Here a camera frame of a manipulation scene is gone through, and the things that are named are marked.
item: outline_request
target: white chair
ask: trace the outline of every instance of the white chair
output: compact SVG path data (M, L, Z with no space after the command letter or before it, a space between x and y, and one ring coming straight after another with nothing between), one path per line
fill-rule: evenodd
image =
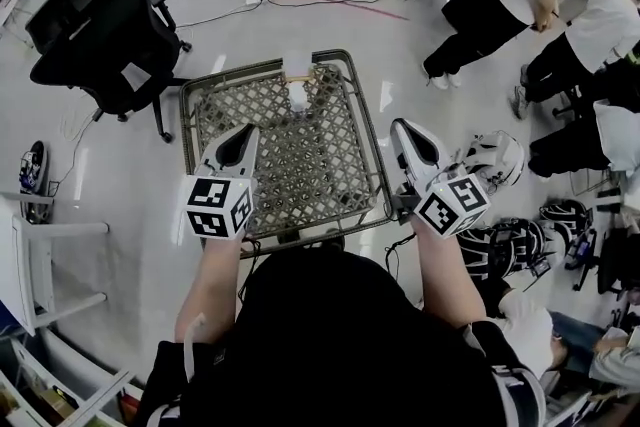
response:
M20 202L50 205L53 198L0 192L0 301L30 335L62 317L105 301L105 294L74 299L62 307L54 301L51 249L57 237L107 233L106 223L31 225ZM38 254L32 254L37 246ZM45 313L36 314L36 303Z
M568 402L547 397L547 421L544 427L574 426L586 415L590 396L591 391L585 391Z

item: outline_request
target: tiled floor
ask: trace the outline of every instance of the tiled floor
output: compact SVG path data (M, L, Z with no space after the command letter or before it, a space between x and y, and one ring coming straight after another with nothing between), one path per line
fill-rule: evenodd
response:
M42 1L28 0L23 8L33 11ZM220 15L243 1L168 0L168 5L180 24ZM347 50L355 61L394 185L399 183L399 174L388 135L391 121L398 116L438 134L452 153L473 134L486 131L506 130L524 145L549 132L557 125L550 119L550 103L529 121L519 123L507 108L506 95L521 64L562 28L543 36L523 34L495 55L465 68L464 87L440 91L425 87L419 63L452 33L440 13L445 2L386 0L368 6L395 16L346 5L299 9L264 5L249 14L182 30L181 37L192 42L194 49L181 58L176 75L209 74L221 54L226 55L225 68L232 68L281 57L291 48ZM36 59L35 51L27 50L12 36L0 40L3 190L17 187L19 158L36 139L49 145L50 175L60 178L71 164L75 145L62 137L61 119L71 121L75 112L80 122L94 108L90 99L77 91L31 83L29 71ZM175 95L164 96L163 109L168 128L178 134ZM143 378L151 368L157 342L171 337L200 256L196 239L187 236L177 243L177 198L184 172L179 139L172 145L160 140L149 108L127 124L105 116L92 125L78 148L75 168L58 194L56 215L62 220L102 220L111 226L106 241L56 245L59 267L109 296L107 303L60 323L60 328L104 363L132 365ZM517 186L494 196L487 220L532 216L547 197L569 193L567 176L542 184L526 172ZM385 246L407 233L406 227L387 224L351 236L348 249L383 262ZM399 253L400 284L417 300L420 281L415 246L403 246ZM244 273L247 267L243 263ZM554 308L582 318L606 320L608 305L603 306L588 291L579 295L570 292L571 279L564 271L554 273L532 293Z

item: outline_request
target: black cable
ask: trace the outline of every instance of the black cable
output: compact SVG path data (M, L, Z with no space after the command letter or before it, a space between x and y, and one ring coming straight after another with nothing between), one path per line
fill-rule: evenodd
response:
M253 11L255 9L258 9L262 5L263 2L264 1L261 0L259 4L256 4L251 9L243 9L242 11L232 11L231 13L227 13L225 15L216 16L215 18L209 18L207 20L200 20L199 22L183 23L182 25L177 25L176 29L182 29L184 27L194 27L195 25L200 25L200 24L209 23L209 22L215 22L216 20L222 20L223 18L226 18L227 16L241 15L242 13L248 13L249 11Z
M279 2L274 2L273 0L267 0L269 4L273 4L278 7L306 7L306 6L317 6L321 4L375 4L376 2L380 2L381 0L317 0L315 2L306 2L304 4L281 4Z
M69 168L69 171L67 171L66 174L62 177L62 180L49 180L49 185L47 186L47 196L51 198L55 198L56 194L58 194L58 190L60 189L60 185L62 185L62 182L64 182L67 179L71 171L73 171L73 168L76 167L76 152L78 151L78 146L80 146L80 141L82 141L82 137L84 136L84 133L86 132L87 128L89 128L91 123L93 123L93 119L89 120L89 123L87 123L87 125L82 129L82 132L80 132L80 136L78 137L78 142L76 143L76 146L73 149L73 158L71 161L71 167Z
M391 256L392 252L396 254L396 275L395 275L396 282L398 281L398 275L400 274L400 255L398 255L398 251L396 251L396 248L398 246L404 246L407 242L409 242L410 240L413 240L415 236L416 234L412 233L408 237L405 237L404 239L399 240L398 242L394 242L393 244L391 244L391 247L384 248L384 250L387 252L387 254L384 257L384 265L387 268L387 272L389 274L391 274L391 269L389 267L389 256Z
M250 239L248 237L246 237L244 240L251 243L251 245L253 246L254 253L260 252L261 244L259 240ZM247 277L245 278L244 283L242 283L240 290L238 290L238 299L240 299L241 304L244 304L244 295L247 290L247 282L249 281L249 278L253 275L253 272L256 270L256 265L258 264L258 260L260 260L260 255L256 254L256 256L253 257L253 262L251 263L249 274L247 274Z

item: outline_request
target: white shelf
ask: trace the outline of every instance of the white shelf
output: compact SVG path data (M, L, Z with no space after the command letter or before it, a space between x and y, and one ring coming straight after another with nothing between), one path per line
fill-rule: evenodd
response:
M62 422L60 426L82 427L91 421L91 419L98 418L110 427L124 427L123 424L104 413L102 409L110 401L114 400L121 390L124 390L125 393L139 400L142 392L129 383L133 377L132 373L128 370L122 370L114 376L78 354L50 331L46 329L41 330L41 334L43 335L45 346L52 353L53 357L57 358L59 364L62 358L71 361L75 368L82 370L85 378L90 375L94 379L93 382L97 388L90 398L87 400L83 399L77 392L63 384L60 379L47 370L20 342L16 339L11 340L13 351L21 365L31 369L43 381L47 388L56 386L78 403L78 409ZM2 377L3 383L10 392L15 395L21 408L24 407L30 416L34 416L33 413L35 413L35 410L19 395L6 377ZM40 425L41 427L48 426L48 423L39 415L34 418L37 420L36 425Z

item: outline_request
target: person sitting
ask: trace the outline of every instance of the person sitting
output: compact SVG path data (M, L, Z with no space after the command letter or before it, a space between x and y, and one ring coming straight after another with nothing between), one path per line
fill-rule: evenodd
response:
M640 40L638 7L640 0L589 0L564 33L522 67L509 100L515 117L525 119L531 102L587 82L611 52L626 56Z
M553 321L546 308L503 279L476 282L489 320L496 324L518 359L540 379L548 370L564 366L569 355L567 344L553 332Z
M566 127L530 145L529 169L542 178L580 169L626 171L628 190L640 185L640 114L606 100Z
M640 393L640 349L629 346L627 333L617 328L607 332L559 312L551 312L551 318L570 349L567 370L616 385L608 397Z

